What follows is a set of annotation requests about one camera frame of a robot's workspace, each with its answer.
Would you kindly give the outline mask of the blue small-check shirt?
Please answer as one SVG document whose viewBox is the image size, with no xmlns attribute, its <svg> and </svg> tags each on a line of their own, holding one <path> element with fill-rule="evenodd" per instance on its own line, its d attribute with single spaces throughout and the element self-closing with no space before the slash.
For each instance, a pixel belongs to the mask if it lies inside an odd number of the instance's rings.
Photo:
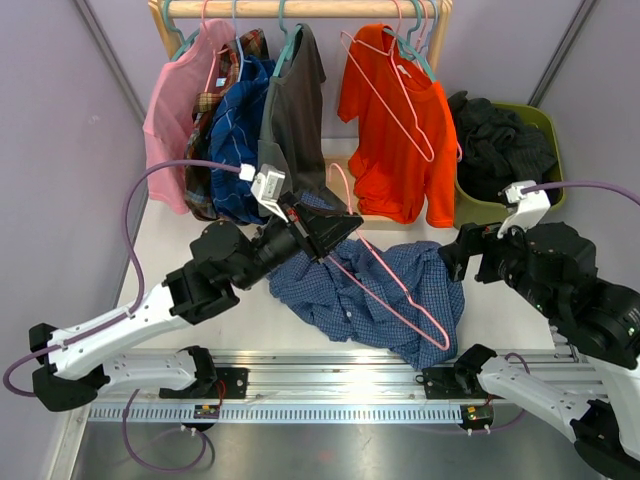
<svg viewBox="0 0 640 480">
<path fill-rule="evenodd" d="M 456 356 L 465 307 L 439 247 L 418 241 L 381 250 L 348 239 L 323 262 L 296 254 L 268 275 L 269 291 L 331 341 L 387 349 L 422 370 Z"/>
</svg>

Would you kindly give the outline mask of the dark pinstriped shirt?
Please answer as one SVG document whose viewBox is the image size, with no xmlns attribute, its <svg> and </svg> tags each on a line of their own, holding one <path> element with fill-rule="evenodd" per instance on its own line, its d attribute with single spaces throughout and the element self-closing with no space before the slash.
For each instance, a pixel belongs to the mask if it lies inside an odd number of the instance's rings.
<svg viewBox="0 0 640 480">
<path fill-rule="evenodd" d="M 511 183 L 541 183 L 557 164 L 544 133 L 515 111 L 486 98 L 469 99 L 465 91 L 449 97 L 448 106 L 462 147 L 458 183 L 470 197 L 496 202 Z"/>
</svg>

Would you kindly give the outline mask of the pink wire hanger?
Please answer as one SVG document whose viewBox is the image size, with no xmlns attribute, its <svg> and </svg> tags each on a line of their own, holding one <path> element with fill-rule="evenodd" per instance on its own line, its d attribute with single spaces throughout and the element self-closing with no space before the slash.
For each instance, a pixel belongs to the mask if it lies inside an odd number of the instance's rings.
<svg viewBox="0 0 640 480">
<path fill-rule="evenodd" d="M 441 113 L 438 85 L 402 58 L 385 24 L 350 38 L 338 116 L 358 121 L 359 159 L 436 158 Z"/>
</svg>

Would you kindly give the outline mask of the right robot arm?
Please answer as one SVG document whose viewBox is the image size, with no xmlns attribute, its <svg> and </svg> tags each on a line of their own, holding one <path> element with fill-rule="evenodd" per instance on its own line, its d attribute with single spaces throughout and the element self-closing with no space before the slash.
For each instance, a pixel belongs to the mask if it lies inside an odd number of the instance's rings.
<svg viewBox="0 0 640 480">
<path fill-rule="evenodd" d="M 555 327 L 597 371 L 606 400 L 560 390 L 522 374 L 475 344 L 455 362 L 454 384 L 506 399 L 562 433 L 580 458 L 609 479 L 639 476 L 639 294 L 598 276 L 595 244 L 564 223 L 499 231 L 497 223 L 461 227 L 439 248 L 449 277 L 464 279 L 480 256 L 476 281 L 504 282 Z"/>
</svg>

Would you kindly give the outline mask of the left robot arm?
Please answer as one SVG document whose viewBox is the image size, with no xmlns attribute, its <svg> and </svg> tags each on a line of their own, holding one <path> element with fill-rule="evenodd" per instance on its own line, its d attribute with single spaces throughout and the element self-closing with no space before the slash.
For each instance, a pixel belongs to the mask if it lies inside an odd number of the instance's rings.
<svg viewBox="0 0 640 480">
<path fill-rule="evenodd" d="M 196 326 L 240 302 L 248 290 L 299 253 L 326 258 L 363 223 L 358 214 L 309 206 L 286 194 L 253 237 L 231 221 L 209 224 L 190 244 L 192 258 L 130 304 L 68 329 L 41 323 L 29 331 L 40 366 L 35 397 L 50 411 L 73 410 L 100 395 L 156 388 L 162 398 L 221 394 L 208 349 L 189 346 L 168 355 L 133 355 L 130 348 Z"/>
</svg>

